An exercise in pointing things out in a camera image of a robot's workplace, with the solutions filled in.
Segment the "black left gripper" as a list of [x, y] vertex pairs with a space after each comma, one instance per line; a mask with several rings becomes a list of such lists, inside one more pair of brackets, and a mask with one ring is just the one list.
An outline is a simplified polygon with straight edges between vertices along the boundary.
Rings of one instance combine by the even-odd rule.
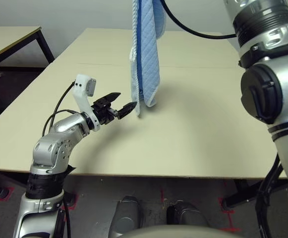
[[112, 109], [111, 102], [115, 101], [120, 95], [120, 92], [112, 92], [93, 103], [91, 107], [100, 124], [108, 124], [115, 118], [122, 119], [135, 109], [137, 102], [130, 102], [119, 111]]

